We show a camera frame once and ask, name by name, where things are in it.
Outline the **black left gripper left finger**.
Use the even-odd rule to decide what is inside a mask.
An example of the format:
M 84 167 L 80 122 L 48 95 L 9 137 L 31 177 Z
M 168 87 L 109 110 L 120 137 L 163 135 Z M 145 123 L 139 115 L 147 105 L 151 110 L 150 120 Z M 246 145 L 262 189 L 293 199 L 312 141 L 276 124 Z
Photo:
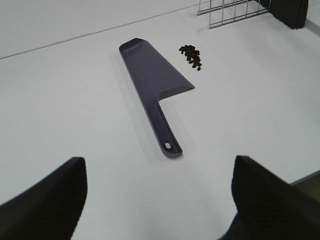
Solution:
M 2 240 L 70 240 L 88 194 L 86 163 L 72 157 L 0 206 Z

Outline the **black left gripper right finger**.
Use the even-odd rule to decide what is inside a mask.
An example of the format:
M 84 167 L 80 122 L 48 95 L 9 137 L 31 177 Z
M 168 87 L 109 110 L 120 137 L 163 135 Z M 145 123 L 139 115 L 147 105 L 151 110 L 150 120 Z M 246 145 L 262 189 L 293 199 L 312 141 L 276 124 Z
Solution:
M 237 213 L 225 240 L 318 240 L 320 172 L 289 184 L 248 156 L 235 158 L 231 192 Z

